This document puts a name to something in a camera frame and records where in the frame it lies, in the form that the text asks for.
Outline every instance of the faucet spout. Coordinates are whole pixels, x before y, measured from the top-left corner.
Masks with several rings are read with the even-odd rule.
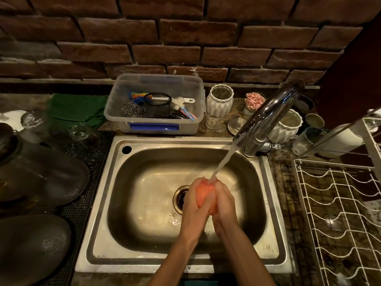
[[[267,135],[299,98],[303,89],[304,84],[301,81],[284,84],[246,121],[234,137],[233,143],[243,148],[246,156],[254,157],[267,141]]]

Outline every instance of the dish rack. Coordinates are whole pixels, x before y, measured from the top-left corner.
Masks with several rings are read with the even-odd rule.
[[[293,161],[315,262],[325,286],[381,284],[381,144],[374,141],[379,132],[368,130],[369,121],[381,124],[381,119],[357,121],[368,153],[352,154],[367,158],[365,165],[300,156]]]

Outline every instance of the hand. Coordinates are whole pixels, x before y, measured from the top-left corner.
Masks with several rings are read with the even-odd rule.
[[[192,246],[196,246],[202,231],[205,229],[209,217],[209,209],[216,198],[214,191],[210,192],[204,200],[202,207],[196,203],[196,188],[205,178],[197,178],[190,185],[185,194],[183,217],[181,220],[179,238],[185,239]]]
[[[222,238],[232,227],[238,226],[236,203],[225,184],[216,181],[218,213],[212,216],[213,226],[219,238]]]

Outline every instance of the brick wall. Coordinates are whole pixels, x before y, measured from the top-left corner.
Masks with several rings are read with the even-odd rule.
[[[0,77],[316,84],[381,0],[0,0]]]

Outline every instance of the black mesh cup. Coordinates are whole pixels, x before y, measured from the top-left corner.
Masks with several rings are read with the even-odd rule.
[[[149,93],[144,96],[146,118],[167,118],[171,112],[172,97],[165,93]]]

